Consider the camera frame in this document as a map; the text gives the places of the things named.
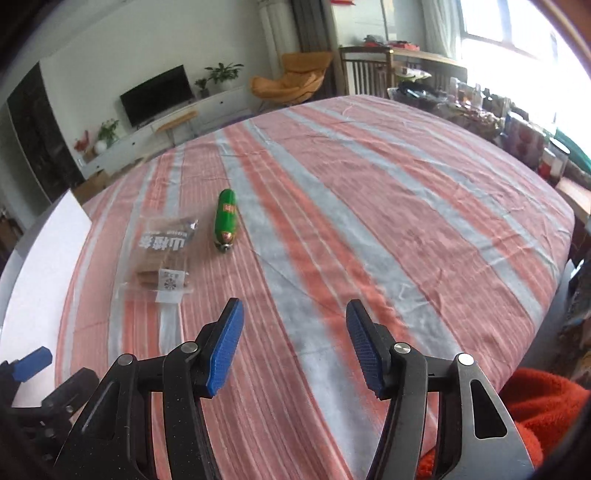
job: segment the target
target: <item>blue rubber pad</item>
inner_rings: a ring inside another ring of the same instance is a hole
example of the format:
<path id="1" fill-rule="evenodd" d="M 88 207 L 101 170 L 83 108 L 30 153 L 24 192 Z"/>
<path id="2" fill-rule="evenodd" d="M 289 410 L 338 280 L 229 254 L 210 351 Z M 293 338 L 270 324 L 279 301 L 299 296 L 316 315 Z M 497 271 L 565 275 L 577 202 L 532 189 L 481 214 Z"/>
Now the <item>blue rubber pad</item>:
<path id="1" fill-rule="evenodd" d="M 367 322 L 362 320 L 358 311 L 351 303 L 347 305 L 346 318 L 347 330 L 349 331 L 353 348 L 357 354 L 357 360 L 361 366 L 365 383 L 379 397 L 385 388 L 385 384 L 382 359 L 376 346 L 370 340 L 367 331 L 367 328 L 373 327 L 373 324 L 370 321 L 370 325 L 367 325 Z"/>
<path id="2" fill-rule="evenodd" d="M 224 325 L 209 361 L 209 378 L 205 388 L 212 397 L 226 381 L 243 326 L 244 307 L 242 302 L 238 301 Z"/>
<path id="3" fill-rule="evenodd" d="M 12 377 L 17 382 L 26 382 L 35 375 L 37 375 L 45 367 L 48 367 L 53 362 L 53 357 L 49 348 L 44 346 L 39 347 L 34 352 L 29 353 L 26 357 L 12 364 L 14 370 Z"/>

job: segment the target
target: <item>plastic bag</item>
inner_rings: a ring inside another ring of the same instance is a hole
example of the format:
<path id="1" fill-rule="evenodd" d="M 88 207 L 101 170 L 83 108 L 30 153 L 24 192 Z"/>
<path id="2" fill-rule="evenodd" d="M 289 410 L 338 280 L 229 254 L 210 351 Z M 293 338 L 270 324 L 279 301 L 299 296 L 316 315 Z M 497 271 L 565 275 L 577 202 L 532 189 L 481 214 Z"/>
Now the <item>plastic bag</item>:
<path id="1" fill-rule="evenodd" d="M 195 218 L 146 219 L 122 287 L 155 292 L 157 303 L 180 303 L 191 291 L 189 244 L 196 230 Z"/>

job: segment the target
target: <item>television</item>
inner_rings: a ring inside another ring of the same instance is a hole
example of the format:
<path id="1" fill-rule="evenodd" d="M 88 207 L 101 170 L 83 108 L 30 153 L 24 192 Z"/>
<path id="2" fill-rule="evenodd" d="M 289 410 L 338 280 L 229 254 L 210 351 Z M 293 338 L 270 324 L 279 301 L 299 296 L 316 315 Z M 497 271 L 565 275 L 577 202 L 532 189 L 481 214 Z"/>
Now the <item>television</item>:
<path id="1" fill-rule="evenodd" d="M 121 102 L 132 127 L 193 99 L 193 91 L 183 65 L 161 73 L 121 95 Z"/>

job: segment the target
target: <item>white curtain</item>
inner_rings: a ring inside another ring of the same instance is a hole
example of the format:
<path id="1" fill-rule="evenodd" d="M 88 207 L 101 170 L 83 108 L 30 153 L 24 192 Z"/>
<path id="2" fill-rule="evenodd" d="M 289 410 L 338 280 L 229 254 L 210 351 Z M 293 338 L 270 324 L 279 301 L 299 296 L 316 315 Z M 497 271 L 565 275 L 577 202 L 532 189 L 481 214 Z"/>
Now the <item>white curtain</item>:
<path id="1" fill-rule="evenodd" d="M 460 9 L 457 0 L 422 0 L 427 51 L 461 60 Z"/>
<path id="2" fill-rule="evenodd" d="M 296 21 L 288 0 L 258 0 L 273 78 L 283 75 L 281 56 L 300 51 Z"/>

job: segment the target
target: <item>green packaged sausage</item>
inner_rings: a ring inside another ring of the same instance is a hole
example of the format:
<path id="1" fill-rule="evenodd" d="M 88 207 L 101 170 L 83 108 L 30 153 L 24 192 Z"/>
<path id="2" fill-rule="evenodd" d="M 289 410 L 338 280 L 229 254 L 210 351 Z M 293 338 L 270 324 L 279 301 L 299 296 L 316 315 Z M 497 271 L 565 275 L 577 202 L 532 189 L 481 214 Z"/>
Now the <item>green packaged sausage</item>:
<path id="1" fill-rule="evenodd" d="M 214 241 L 220 252 L 231 249 L 236 238 L 238 211 L 236 210 L 236 194 L 233 190 L 222 190 L 217 199 L 216 223 L 214 226 Z"/>

